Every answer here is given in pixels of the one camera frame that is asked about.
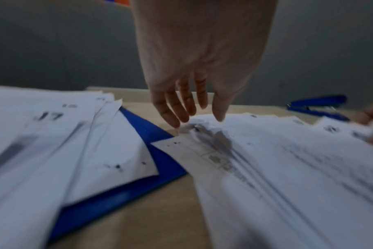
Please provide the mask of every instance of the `wooden table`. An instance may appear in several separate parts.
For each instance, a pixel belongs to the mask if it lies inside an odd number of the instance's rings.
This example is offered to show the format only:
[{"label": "wooden table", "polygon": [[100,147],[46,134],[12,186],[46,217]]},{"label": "wooden table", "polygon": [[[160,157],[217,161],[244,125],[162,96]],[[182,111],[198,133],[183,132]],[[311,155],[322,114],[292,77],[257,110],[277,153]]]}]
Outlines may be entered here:
[{"label": "wooden table", "polygon": [[[125,102],[129,111],[176,135],[151,103]],[[197,114],[211,113],[211,106]],[[250,112],[297,116],[313,123],[317,117],[269,106],[234,105],[229,113]],[[348,117],[353,112],[344,112]],[[181,177],[49,246],[51,249],[205,249],[211,248],[204,217],[190,175]]]}]

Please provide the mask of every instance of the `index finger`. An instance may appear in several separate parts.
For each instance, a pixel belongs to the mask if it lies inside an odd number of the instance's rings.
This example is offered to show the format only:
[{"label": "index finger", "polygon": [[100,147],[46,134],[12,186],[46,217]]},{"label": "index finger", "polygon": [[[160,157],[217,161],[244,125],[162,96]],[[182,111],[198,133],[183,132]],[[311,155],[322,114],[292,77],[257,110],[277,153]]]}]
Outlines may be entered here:
[{"label": "index finger", "polygon": [[170,110],[166,103],[165,93],[162,91],[150,90],[151,101],[155,108],[158,110],[162,118],[172,127],[178,128],[180,126],[180,121],[177,116]]},{"label": "index finger", "polygon": [[366,125],[371,120],[373,120],[373,104],[369,105],[363,112],[359,113],[355,121]]}]

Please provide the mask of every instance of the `blue folder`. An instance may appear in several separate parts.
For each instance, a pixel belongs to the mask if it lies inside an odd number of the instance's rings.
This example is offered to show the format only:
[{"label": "blue folder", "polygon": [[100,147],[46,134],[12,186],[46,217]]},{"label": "blue folder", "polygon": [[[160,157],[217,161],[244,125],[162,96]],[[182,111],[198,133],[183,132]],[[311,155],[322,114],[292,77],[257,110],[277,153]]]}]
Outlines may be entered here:
[{"label": "blue folder", "polygon": [[136,198],[186,174],[186,171],[166,153],[151,143],[173,136],[153,123],[121,107],[120,111],[140,135],[157,166],[159,175],[134,181],[64,207],[50,235],[49,242],[83,227],[89,222],[135,200]]}]

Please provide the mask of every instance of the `table surface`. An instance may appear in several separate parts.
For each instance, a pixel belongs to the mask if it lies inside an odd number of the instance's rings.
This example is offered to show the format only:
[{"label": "table surface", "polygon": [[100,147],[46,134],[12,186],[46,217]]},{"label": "table surface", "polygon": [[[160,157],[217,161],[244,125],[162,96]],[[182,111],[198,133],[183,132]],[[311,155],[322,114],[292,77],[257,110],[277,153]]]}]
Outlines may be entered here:
[{"label": "table surface", "polygon": [[[123,107],[176,135],[151,103],[125,102]],[[210,114],[199,106],[197,115]],[[228,113],[297,116],[308,123],[317,117],[270,106],[233,105]],[[342,112],[352,118],[354,112]],[[186,175],[119,208],[51,244],[50,249],[211,248],[192,177]]]}]

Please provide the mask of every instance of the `wall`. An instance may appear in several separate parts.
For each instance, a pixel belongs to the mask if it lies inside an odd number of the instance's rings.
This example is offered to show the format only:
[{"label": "wall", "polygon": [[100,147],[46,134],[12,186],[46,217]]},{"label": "wall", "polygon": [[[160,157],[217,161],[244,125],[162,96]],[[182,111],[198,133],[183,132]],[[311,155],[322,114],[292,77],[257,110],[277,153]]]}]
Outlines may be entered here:
[{"label": "wall", "polygon": [[[146,88],[128,8],[0,0],[0,84]],[[373,0],[280,0],[263,60],[237,104],[346,94],[373,100]]]}]

